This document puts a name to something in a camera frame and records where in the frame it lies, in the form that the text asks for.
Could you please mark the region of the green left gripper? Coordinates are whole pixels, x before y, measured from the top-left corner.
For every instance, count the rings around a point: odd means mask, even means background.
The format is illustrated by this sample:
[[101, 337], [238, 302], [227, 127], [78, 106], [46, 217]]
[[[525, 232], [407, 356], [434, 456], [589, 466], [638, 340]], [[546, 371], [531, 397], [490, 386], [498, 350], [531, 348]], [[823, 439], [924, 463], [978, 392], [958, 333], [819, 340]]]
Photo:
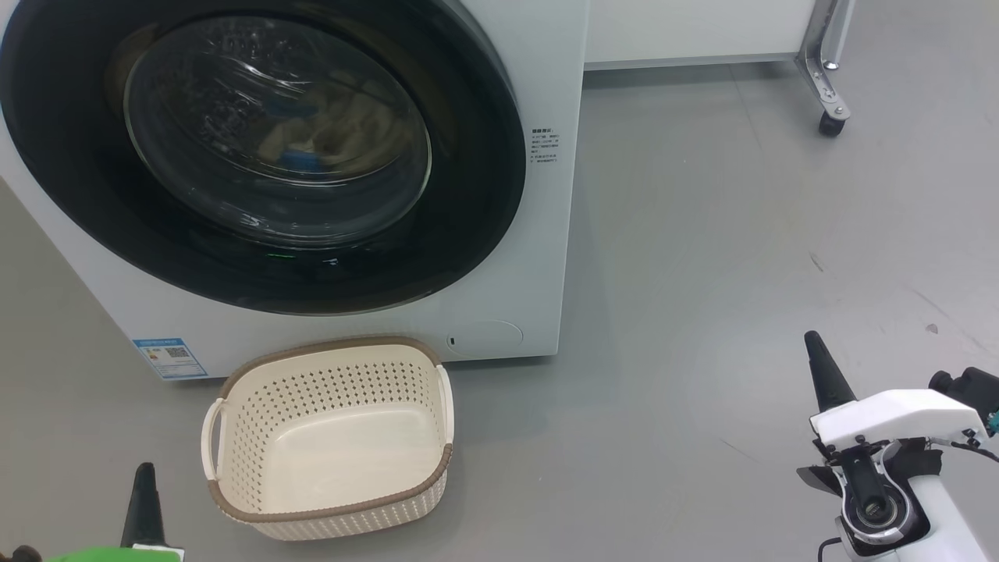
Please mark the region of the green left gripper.
[[167, 546], [155, 466], [137, 467], [120, 546], [96, 546], [49, 557], [58, 562], [181, 562], [186, 551]]

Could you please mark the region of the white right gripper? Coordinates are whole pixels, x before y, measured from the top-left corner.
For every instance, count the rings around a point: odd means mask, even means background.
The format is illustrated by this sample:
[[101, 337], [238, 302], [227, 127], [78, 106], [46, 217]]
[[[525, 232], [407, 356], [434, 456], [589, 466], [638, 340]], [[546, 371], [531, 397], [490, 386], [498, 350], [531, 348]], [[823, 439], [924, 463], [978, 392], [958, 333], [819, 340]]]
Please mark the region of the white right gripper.
[[822, 445], [846, 451], [902, 439], [989, 442], [987, 420], [975, 408], [932, 389], [891, 389], [859, 399], [817, 331], [804, 334], [804, 345], [819, 408], [809, 422]]

